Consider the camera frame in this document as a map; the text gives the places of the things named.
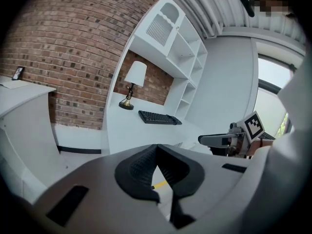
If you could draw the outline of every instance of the white lampshade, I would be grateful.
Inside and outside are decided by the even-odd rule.
[[[144,63],[135,61],[127,73],[125,81],[143,87],[146,68],[147,66]]]

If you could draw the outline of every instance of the lamp base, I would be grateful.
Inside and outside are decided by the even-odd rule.
[[[130,104],[130,100],[129,99],[126,99],[125,102],[123,102],[124,100],[122,100],[120,103],[119,103],[119,107],[123,108],[123,109],[126,109],[126,110],[133,110],[134,106]]]

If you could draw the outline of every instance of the white cabinet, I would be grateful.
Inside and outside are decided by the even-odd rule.
[[[164,107],[185,118],[208,53],[184,12],[172,0],[159,0],[135,28],[129,49],[175,78]]]
[[[185,13],[172,0],[159,0],[135,31],[135,36],[167,56],[182,24]]]

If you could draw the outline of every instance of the white ceiling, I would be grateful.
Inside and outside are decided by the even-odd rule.
[[[197,30],[205,37],[222,35],[223,27],[250,27],[270,30],[305,42],[298,23],[282,14],[266,17],[257,13],[254,18],[247,15],[240,0],[174,0],[185,12]]]

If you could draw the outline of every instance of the keyboard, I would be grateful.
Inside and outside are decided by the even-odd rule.
[[[174,116],[161,115],[141,110],[138,114],[146,124],[182,125],[182,122]]]

